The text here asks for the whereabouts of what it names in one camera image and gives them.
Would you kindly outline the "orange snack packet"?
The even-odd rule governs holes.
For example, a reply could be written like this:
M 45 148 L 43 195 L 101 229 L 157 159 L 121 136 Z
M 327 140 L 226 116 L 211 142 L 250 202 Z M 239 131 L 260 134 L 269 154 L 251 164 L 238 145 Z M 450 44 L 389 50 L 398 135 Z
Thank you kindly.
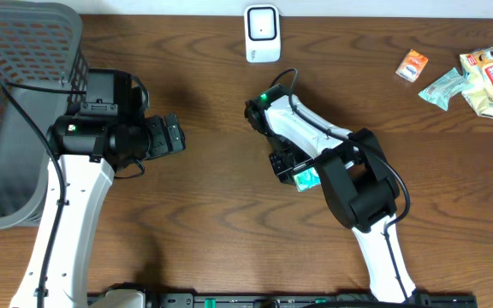
M 411 83 L 415 82 L 427 65 L 429 58 L 418 53 L 416 50 L 410 50 L 395 73 Z

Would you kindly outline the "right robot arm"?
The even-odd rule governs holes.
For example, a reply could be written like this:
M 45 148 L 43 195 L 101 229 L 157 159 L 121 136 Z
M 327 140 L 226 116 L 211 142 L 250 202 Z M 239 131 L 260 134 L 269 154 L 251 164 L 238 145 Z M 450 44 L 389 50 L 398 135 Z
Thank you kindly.
M 405 303 L 416 286 L 407 273 L 396 224 L 404 181 L 376 136 L 352 132 L 309 110 L 280 84 L 246 101 L 245 118 L 270 143 L 273 172 L 299 191 L 321 187 L 336 220 L 353 231 L 379 301 Z

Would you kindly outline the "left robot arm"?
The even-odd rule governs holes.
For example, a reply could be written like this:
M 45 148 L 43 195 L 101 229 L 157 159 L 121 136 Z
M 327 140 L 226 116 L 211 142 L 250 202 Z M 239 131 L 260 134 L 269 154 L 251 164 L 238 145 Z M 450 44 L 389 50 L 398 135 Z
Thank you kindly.
M 45 206 L 13 307 L 87 307 L 92 244 L 117 172 L 186 148 L 177 116 L 147 117 L 140 79 L 93 68 L 75 111 L 38 137 L 50 158 Z

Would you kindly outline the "teal tissue pack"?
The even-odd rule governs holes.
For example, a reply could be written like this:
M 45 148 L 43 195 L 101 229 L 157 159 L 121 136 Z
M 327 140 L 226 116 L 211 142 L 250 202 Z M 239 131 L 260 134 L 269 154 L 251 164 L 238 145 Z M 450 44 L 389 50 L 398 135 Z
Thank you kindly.
M 321 185 L 318 172 L 313 167 L 294 174 L 293 180 L 299 192 L 304 192 Z

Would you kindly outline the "teal wet wipes pack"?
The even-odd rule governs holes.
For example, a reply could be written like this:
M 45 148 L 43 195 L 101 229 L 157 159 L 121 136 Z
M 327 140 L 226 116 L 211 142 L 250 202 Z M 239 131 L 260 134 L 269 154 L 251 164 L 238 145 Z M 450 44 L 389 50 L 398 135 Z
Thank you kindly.
M 444 111 L 448 110 L 449 100 L 466 90 L 473 88 L 466 77 L 459 74 L 456 68 L 452 68 L 438 80 L 427 86 L 419 93 L 424 101 L 434 104 Z

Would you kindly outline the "white blue-edged snack bag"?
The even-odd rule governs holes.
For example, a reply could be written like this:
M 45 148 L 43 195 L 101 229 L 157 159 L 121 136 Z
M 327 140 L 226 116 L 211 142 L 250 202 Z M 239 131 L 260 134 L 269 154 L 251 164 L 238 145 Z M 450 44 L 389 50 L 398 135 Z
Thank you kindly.
M 493 47 L 461 54 L 460 64 L 472 85 L 462 96 L 478 116 L 493 119 Z

